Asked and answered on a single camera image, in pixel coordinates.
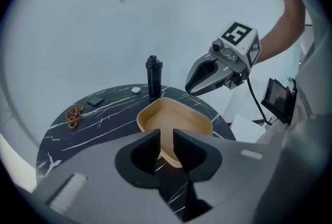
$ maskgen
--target round table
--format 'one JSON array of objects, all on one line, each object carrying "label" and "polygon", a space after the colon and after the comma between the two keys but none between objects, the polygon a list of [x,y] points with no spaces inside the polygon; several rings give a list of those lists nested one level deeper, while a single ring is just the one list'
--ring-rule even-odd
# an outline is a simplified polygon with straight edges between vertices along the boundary
[{"label": "round table", "polygon": [[[140,87],[142,90],[134,94],[131,92],[133,87]],[[177,100],[209,117],[214,137],[235,140],[227,123],[210,105],[180,89],[161,86],[161,90],[161,97]],[[97,107],[86,103],[87,98],[93,95],[104,99]],[[140,132],[136,122],[137,115],[155,100],[149,97],[148,85],[136,84],[105,89],[70,105],[53,122],[41,142],[36,161],[37,183],[54,167],[87,147]],[[78,127],[71,130],[65,116],[70,109],[78,105],[84,106],[82,118]],[[156,163],[156,176],[162,183],[162,198],[182,218],[186,198],[186,173],[183,169],[169,165],[163,157],[159,157]]]}]

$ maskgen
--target tan tray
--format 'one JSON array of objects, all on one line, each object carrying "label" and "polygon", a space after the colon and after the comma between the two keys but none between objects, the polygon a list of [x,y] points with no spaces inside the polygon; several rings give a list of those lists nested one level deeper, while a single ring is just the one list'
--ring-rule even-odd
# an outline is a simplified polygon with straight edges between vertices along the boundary
[{"label": "tan tray", "polygon": [[212,123],[208,117],[181,102],[166,97],[157,99],[137,116],[142,131],[160,129],[160,154],[173,167],[182,165],[173,151],[173,129],[183,129],[211,136]]}]

